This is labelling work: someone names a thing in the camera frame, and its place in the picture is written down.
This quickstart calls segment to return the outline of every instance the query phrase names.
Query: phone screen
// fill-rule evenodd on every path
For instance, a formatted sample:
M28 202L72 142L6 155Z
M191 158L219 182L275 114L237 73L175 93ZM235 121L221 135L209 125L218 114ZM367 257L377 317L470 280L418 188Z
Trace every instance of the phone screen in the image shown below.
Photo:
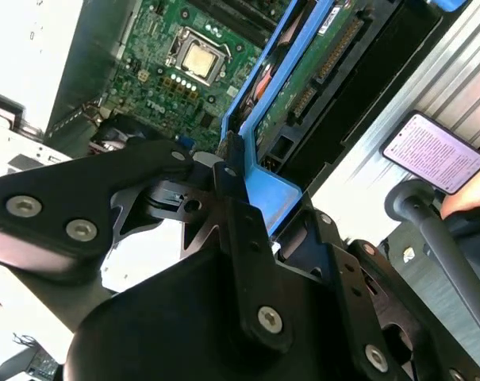
M480 171L480 151L418 112L404 119L381 150L387 159L448 194Z

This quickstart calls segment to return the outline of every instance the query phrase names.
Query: ribbed metal surface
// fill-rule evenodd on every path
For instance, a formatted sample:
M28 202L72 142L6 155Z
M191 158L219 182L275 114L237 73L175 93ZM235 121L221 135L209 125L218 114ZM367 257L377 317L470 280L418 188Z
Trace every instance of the ribbed metal surface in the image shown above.
M379 146L409 110L423 111L480 147L480 0L474 0L313 197L343 238L372 243L398 225L384 198L410 174L384 159Z

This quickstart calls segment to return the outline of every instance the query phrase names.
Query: person's hand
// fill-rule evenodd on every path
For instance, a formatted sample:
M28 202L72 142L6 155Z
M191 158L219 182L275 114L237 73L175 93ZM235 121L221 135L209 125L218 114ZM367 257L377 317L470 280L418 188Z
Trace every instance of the person's hand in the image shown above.
M461 190L452 196L446 196L440 209L444 219L450 214L461 210L471 210L480 206L480 172L473 177Z

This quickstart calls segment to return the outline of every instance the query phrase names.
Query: metal screw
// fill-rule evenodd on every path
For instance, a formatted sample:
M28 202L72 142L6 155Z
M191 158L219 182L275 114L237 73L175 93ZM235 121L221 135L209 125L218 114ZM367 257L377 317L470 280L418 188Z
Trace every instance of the metal screw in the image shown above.
M332 219L327 214L324 214L324 213L321 214L321 220L323 222L326 222L327 224L332 223Z
M414 249L412 247L408 247L406 250L404 250L404 264L407 264L410 260L413 260L416 258L416 253L414 252Z
M449 374L451 375L454 381L465 381L463 376L460 373L458 373L458 371L456 371L455 369L450 369Z
M65 230L70 238L79 242L92 241L97 236L97 226L87 220L70 221Z
M365 347L365 355L367 355L367 359L374 366L375 369L381 371L382 373L386 373L388 371L388 362L384 357L384 354L377 349L377 347L373 346L372 344L368 344Z
M368 254L370 254L371 256L374 256L374 255L375 255L375 249L372 248L369 244L364 244L364 245L363 245L363 249L364 249Z
M234 172L231 168L226 167L225 171L228 175L231 175L232 177L236 177L236 172Z
M7 211L16 217L35 217L42 211L42 204L30 196L12 197L6 204Z
M185 156L182 153L177 152L177 151L171 152L171 156L173 156L176 160L184 161L184 159L185 159Z
M277 334L282 332L282 318L273 308L268 306L259 308L257 318L259 319L259 323L261 323L264 329L269 333Z

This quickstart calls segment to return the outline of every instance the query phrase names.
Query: cpu socket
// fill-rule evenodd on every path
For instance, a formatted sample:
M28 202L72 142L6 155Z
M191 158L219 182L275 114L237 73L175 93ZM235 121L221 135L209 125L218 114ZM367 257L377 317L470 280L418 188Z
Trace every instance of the cpu socket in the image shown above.
M230 58L230 53L222 52L220 45L191 28L182 27L169 50L166 65L211 86Z

